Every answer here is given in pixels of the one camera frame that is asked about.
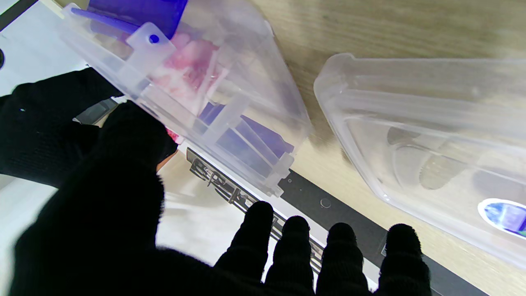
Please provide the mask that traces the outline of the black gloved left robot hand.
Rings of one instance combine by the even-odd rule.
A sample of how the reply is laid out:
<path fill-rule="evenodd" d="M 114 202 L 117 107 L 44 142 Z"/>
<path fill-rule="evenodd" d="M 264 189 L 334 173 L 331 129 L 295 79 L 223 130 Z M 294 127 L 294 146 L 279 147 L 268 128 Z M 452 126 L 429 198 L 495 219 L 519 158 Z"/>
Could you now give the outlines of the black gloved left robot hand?
<path fill-rule="evenodd" d="M 165 126 L 127 102 L 105 121 L 89 157 L 70 174 L 14 248 L 10 296 L 430 296 L 419 238 L 406 224 L 387 234 L 379 285 L 370 291 L 352 227 L 328 233 L 314 286 L 309 225 L 290 217 L 262 279 L 274 208 L 245 213 L 214 266 L 158 247 L 165 189 L 157 165 L 172 143 Z"/>

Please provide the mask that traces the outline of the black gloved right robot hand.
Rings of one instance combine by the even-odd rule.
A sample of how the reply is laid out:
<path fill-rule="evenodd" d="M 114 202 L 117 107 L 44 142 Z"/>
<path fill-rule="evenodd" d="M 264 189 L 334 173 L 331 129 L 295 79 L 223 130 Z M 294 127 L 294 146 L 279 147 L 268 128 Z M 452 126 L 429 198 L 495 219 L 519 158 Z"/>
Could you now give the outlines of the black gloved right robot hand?
<path fill-rule="evenodd" d="M 1 173 L 60 187 L 99 137 L 98 126 L 74 118 L 122 95 L 91 67 L 16 86 L 1 97 Z"/>

